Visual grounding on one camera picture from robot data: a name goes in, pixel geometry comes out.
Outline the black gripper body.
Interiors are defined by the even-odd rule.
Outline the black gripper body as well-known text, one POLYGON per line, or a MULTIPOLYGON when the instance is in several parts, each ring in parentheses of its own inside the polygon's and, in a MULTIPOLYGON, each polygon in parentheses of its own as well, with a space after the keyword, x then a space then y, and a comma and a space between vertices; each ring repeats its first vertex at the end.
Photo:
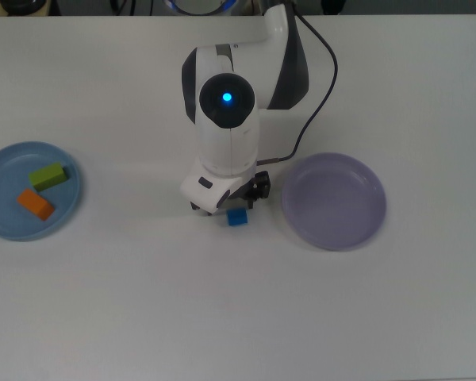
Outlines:
POLYGON ((247 209, 252 209, 255 201, 255 179, 252 178, 250 181, 240 187, 236 192, 227 197, 221 203, 221 209, 227 206, 238 206, 246 207, 247 209))

